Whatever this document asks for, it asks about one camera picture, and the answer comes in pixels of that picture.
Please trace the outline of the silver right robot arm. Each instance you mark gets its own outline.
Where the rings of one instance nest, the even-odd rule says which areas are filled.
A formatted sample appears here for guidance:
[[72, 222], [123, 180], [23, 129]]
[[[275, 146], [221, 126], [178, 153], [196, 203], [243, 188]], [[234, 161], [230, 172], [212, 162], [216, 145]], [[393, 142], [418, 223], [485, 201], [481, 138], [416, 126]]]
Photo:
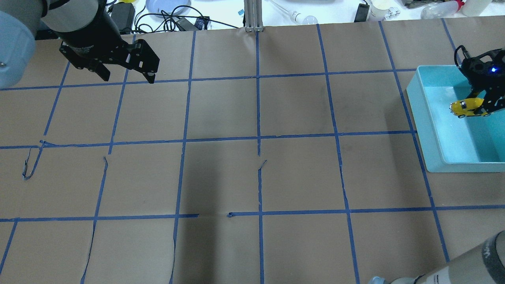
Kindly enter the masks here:
[[[504, 171], [504, 49], [454, 66], [420, 66], [407, 91], [426, 168], [435, 173]], [[447, 264], [394, 284], [503, 284], [504, 231]]]

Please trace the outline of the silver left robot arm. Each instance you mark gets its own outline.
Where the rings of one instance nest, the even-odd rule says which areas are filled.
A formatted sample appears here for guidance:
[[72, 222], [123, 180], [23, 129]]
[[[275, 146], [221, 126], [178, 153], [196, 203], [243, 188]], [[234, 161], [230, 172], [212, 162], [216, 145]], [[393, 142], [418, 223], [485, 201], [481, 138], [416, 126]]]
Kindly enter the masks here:
[[45, 23], [62, 40], [60, 53], [76, 69], [103, 81], [106, 65], [118, 65], [155, 82], [159, 57], [146, 40], [127, 43], [106, 11], [105, 0], [2, 0], [0, 3], [0, 85], [17, 84], [36, 50], [36, 34]]

